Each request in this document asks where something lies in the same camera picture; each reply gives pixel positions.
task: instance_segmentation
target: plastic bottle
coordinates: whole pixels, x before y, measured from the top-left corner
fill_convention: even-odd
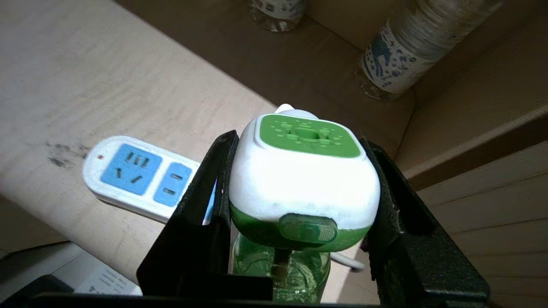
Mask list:
[[[273,260],[274,248],[255,244],[238,235],[232,250],[235,274],[270,277]],[[329,253],[292,252],[283,285],[274,285],[274,300],[319,303],[330,268]]]
[[[304,13],[303,0],[248,0],[253,20],[271,32],[287,32],[297,27]]]
[[[377,100],[405,93],[502,0],[405,0],[358,61],[356,81]]]

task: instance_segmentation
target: bottle label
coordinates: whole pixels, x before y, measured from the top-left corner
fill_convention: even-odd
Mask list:
[[[302,0],[252,0],[259,11],[276,19],[293,19],[304,13]]]
[[[363,53],[361,66],[365,75],[380,89],[403,93],[434,65],[404,48],[390,29],[390,20]]]

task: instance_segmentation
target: black object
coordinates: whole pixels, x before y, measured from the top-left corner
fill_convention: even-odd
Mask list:
[[[40,276],[8,297],[0,308],[23,308],[31,298],[44,292],[72,293],[74,289],[53,275]]]
[[[369,252],[381,305],[484,306],[489,298],[485,280],[382,148],[363,138],[360,142],[381,182],[379,210],[363,245]],[[203,306],[206,302],[215,307],[300,306],[264,301],[272,299],[272,281],[267,277],[227,274],[230,253],[227,191],[237,144],[238,136],[231,131],[218,137],[209,149],[177,209],[137,270],[145,297],[49,296],[37,299],[31,307],[70,306],[76,302],[80,305],[84,303],[82,299],[92,299],[95,306],[116,303],[118,307]],[[202,226],[215,181],[211,223]]]
[[[362,244],[381,304],[483,307],[489,285],[378,145],[360,140],[381,183],[381,202]]]

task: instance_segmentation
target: electrical outlet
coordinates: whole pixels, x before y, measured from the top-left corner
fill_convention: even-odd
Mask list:
[[[181,199],[192,170],[180,163],[171,163],[154,194],[154,201],[174,207]]]
[[[123,144],[101,176],[101,182],[142,196],[161,163],[160,156]]]

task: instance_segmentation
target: white plastic casing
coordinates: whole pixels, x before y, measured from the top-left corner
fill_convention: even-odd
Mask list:
[[[339,230],[372,225],[379,206],[379,178],[352,131],[334,122],[316,120],[345,128],[360,149],[358,157],[283,150],[260,139],[265,116],[253,119],[238,143],[230,176],[232,204],[262,221],[275,222],[285,214],[296,213],[329,217]]]
[[[162,158],[158,170],[142,196],[106,184],[100,179],[122,144],[134,146]],[[97,198],[131,212],[166,223],[176,207],[168,207],[158,203],[154,201],[153,196],[172,162],[182,163],[192,170],[186,186],[183,189],[184,192],[198,170],[199,163],[136,138],[114,136],[101,141],[88,153],[84,161],[82,173],[85,184]]]

